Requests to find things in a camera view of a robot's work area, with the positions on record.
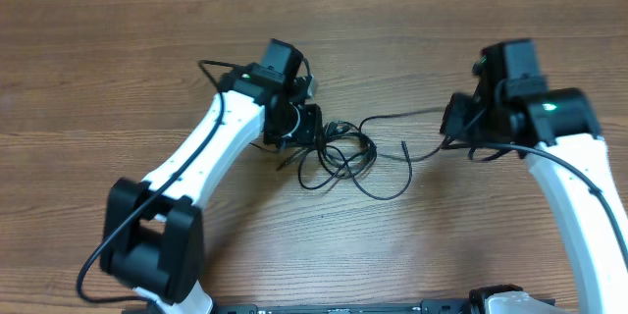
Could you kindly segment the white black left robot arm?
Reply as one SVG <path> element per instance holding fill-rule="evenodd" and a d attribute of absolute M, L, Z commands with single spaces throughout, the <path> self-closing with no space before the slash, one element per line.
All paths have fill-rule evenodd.
<path fill-rule="evenodd" d="M 110 189 L 103 272 L 132 289 L 145 313 L 209 313 L 199 277 L 204 263 L 203 210 L 237 156 L 257 137 L 277 150 L 316 143 L 321 112 L 310 103 L 316 82 L 298 71 L 307 61 L 293 45 L 270 40 L 262 60 L 227 64 L 210 81 L 217 93 L 197 127 L 141 181 Z"/>

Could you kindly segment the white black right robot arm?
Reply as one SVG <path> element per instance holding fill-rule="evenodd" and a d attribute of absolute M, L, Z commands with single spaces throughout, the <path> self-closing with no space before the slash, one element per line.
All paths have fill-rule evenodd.
<path fill-rule="evenodd" d="M 582 313 L 627 310 L 627 214 L 610 168 L 602 128 L 578 88 L 549 89 L 530 39 L 483 48 L 471 94 L 445 108 L 444 150 L 488 161 L 516 152 L 554 216 Z"/>

